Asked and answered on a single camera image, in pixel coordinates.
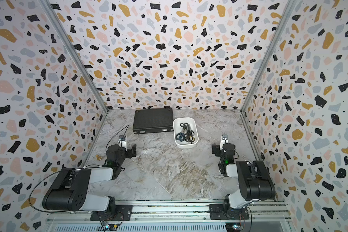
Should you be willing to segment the black handled steel scissors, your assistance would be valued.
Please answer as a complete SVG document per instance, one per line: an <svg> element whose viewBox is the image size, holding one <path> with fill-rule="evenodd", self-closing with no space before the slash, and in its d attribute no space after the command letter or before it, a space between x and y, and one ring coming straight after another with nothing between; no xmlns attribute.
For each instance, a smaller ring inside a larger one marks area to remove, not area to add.
<svg viewBox="0 0 348 232"><path fill-rule="evenodd" d="M188 124L188 123L180 123L180 126L181 126L182 128L185 128L185 129L186 129L187 135L188 135L188 132L190 132L190 126L189 126L189 124Z"/></svg>

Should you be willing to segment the white plastic storage box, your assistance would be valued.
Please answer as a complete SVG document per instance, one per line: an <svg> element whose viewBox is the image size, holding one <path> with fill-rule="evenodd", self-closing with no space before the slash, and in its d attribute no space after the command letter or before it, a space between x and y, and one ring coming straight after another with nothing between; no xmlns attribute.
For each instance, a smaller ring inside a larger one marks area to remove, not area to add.
<svg viewBox="0 0 348 232"><path fill-rule="evenodd" d="M194 131L195 135L195 142L194 143L188 143L186 141L180 142L176 140L176 135L181 132L182 127L180 126L180 123L188 123L190 124L191 129ZM180 149L187 149L187 148L193 148L197 145L199 141L198 131L196 127L195 120L193 118L184 117L184 118L177 118L173 121L173 129L174 129L174 137L175 137L175 143L178 148Z"/></svg>

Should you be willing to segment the blue handled scissors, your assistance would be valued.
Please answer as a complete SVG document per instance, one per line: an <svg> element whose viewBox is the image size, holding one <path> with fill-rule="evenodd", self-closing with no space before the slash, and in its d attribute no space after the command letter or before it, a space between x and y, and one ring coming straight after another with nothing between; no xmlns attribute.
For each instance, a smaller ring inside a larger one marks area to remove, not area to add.
<svg viewBox="0 0 348 232"><path fill-rule="evenodd" d="M187 131L185 128L182 128L181 132L176 135L176 140L180 142L187 140Z"/></svg>

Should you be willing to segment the long all-black scissors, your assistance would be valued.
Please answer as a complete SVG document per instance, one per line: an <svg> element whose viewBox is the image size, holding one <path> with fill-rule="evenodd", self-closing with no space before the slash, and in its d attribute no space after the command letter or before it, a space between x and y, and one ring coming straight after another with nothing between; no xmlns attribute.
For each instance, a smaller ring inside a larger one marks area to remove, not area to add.
<svg viewBox="0 0 348 232"><path fill-rule="evenodd" d="M184 133L184 138L185 141L188 143L194 143L195 142L195 133L194 131L191 129L190 124L188 123L184 123L184 128L185 128L185 133Z"/></svg>

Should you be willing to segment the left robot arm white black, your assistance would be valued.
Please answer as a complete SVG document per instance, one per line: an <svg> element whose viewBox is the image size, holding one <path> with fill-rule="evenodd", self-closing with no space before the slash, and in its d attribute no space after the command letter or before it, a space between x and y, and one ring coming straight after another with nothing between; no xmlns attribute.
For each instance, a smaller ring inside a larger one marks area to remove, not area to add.
<svg viewBox="0 0 348 232"><path fill-rule="evenodd" d="M106 161L101 167L63 168L45 194L42 207L61 212L95 211L115 215L115 198L88 193L89 185L117 179L124 161L133 157L136 157L136 145L127 149L115 144L107 148Z"/></svg>

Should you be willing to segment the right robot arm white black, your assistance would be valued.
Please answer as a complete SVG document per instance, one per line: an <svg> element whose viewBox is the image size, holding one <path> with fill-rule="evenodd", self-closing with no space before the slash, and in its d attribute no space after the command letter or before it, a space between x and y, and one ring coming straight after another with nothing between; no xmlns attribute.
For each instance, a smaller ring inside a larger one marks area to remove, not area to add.
<svg viewBox="0 0 348 232"><path fill-rule="evenodd" d="M235 155L238 153L231 143L214 143L211 148L212 154L219 158L219 172L224 177L235 177L238 181L239 189L225 197L225 212L243 209L252 203L275 197L275 186L263 161L237 160Z"/></svg>

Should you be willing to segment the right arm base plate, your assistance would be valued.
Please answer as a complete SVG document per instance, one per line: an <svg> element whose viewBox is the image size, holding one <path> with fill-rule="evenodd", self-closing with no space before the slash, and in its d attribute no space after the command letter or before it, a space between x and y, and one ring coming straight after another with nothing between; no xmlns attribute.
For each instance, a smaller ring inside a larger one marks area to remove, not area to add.
<svg viewBox="0 0 348 232"><path fill-rule="evenodd" d="M223 204L211 204L209 205L209 213L211 220L237 220L237 219L249 219L247 209L244 208L228 208Z"/></svg>

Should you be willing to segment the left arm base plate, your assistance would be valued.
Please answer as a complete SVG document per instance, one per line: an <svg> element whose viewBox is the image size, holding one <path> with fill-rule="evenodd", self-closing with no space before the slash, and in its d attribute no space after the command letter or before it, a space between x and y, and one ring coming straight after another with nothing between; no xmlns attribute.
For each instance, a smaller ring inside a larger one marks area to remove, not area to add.
<svg viewBox="0 0 348 232"><path fill-rule="evenodd" d="M93 211L90 221L129 221L131 218L133 205L115 205L106 211Z"/></svg>

